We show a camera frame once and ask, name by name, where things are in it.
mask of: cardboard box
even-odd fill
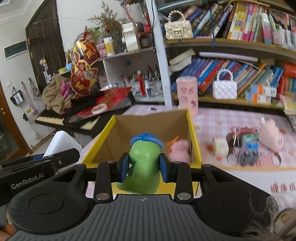
[[[252,94],[248,91],[245,92],[244,96],[248,102],[260,103],[260,104],[270,104],[271,103],[270,96]]]
[[[276,88],[271,87],[271,86],[251,84],[250,93],[265,95],[265,96],[270,96],[270,97],[276,97]]]
[[[118,161],[124,152],[131,149],[130,141],[141,133],[152,133],[164,144],[163,153],[168,157],[167,142],[179,135],[190,143],[191,167],[200,168],[201,152],[189,111],[177,110],[152,115],[114,115],[97,137],[82,163],[88,168],[97,167],[105,161]],[[197,183],[193,183],[194,192]],[[113,194],[125,193],[112,184]],[[175,183],[160,181],[158,194],[173,194]]]

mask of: blue toy hat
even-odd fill
[[[135,136],[133,139],[131,139],[131,146],[136,141],[140,141],[140,140],[153,142],[153,143],[159,145],[161,150],[163,149],[163,143],[155,135],[150,134],[150,133],[142,133],[142,134],[139,134],[139,135]]]

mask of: pink cylinder container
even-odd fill
[[[179,108],[189,109],[192,117],[198,114],[197,80],[193,76],[182,76],[177,80]]]

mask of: blue string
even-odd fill
[[[214,33],[214,20],[212,16],[212,8],[210,8],[210,16],[211,16],[211,29],[213,33],[213,42],[212,42],[212,48],[215,46],[215,33]]]

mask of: white wall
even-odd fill
[[[21,89],[23,94],[21,81],[23,81],[27,89],[30,91],[28,78],[35,81],[34,72],[32,69],[29,52],[20,54],[8,60],[5,60],[4,51],[5,47],[15,43],[24,41],[26,39],[24,19],[17,19],[0,25],[0,80],[3,92],[13,115],[13,118],[22,133],[28,146],[36,145],[40,140],[36,139],[35,133],[32,128],[39,134],[42,139],[51,132],[49,127],[41,126],[36,123],[29,124],[28,121],[23,120],[23,111],[21,107],[16,107],[9,99],[12,93],[12,87],[17,90]],[[6,83],[10,81],[11,86],[7,87]],[[26,111],[29,108],[28,101],[22,104],[23,109]]]
[[[113,12],[117,12],[117,18],[124,18],[125,13],[120,6],[121,1],[104,0]],[[94,15],[99,16],[102,12],[102,0],[57,0],[57,11],[59,16],[59,25],[63,40],[64,49],[73,47],[73,41],[81,34],[85,26],[94,27],[95,24],[87,21]],[[142,22],[142,11],[139,4],[127,6],[131,11],[135,21]]]

